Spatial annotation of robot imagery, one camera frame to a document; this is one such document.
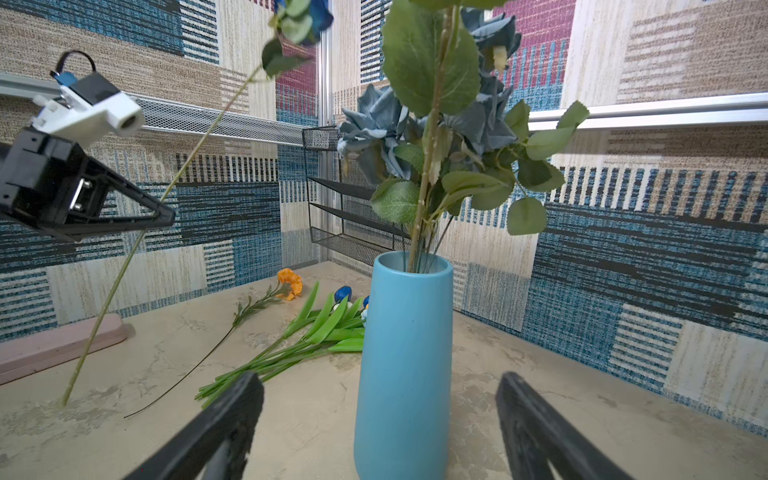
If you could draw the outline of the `orange marigold flower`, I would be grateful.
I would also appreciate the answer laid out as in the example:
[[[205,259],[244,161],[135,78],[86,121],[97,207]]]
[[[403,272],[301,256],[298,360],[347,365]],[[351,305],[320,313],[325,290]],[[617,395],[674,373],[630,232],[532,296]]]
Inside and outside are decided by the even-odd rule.
[[[237,305],[237,310],[233,314],[233,320],[232,320],[231,326],[229,327],[229,330],[194,366],[192,366],[184,375],[182,375],[176,382],[174,382],[170,387],[168,387],[157,398],[150,401],[144,407],[128,415],[125,415],[124,418],[128,419],[142,413],[143,411],[147,410],[148,408],[150,408],[151,406],[155,405],[157,402],[162,400],[169,393],[171,393],[176,387],[182,384],[191,374],[193,374],[212,354],[214,354],[216,350],[219,347],[221,347],[226,342],[226,340],[239,327],[241,327],[248,319],[253,317],[255,314],[257,314],[258,312],[264,311],[271,305],[275,305],[282,301],[293,300],[297,296],[299,296],[302,291],[303,291],[303,280],[301,279],[300,276],[298,276],[290,268],[284,268],[280,270],[277,273],[277,283],[275,285],[270,285],[267,288],[266,292],[261,297],[259,297],[258,299],[254,299],[253,297],[249,296],[245,303],[239,303]]]

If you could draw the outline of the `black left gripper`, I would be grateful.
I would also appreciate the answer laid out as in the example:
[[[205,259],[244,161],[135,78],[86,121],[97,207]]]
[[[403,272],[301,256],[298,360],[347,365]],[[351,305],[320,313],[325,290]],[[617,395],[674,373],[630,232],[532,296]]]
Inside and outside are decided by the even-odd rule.
[[[173,208],[88,157],[78,143],[32,127],[1,145],[1,214],[73,242],[175,221]]]

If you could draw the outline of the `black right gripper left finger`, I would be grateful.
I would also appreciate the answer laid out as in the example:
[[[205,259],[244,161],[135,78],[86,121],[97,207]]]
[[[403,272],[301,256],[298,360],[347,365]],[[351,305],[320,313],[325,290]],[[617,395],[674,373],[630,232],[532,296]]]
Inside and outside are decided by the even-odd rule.
[[[263,403],[258,376],[244,374],[127,477],[241,479]]]

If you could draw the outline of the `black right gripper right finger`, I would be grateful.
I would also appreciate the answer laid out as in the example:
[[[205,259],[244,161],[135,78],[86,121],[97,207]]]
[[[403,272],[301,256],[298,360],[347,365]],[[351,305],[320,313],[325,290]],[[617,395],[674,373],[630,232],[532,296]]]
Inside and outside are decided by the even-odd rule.
[[[628,479],[520,375],[506,372],[496,395],[514,479]]]

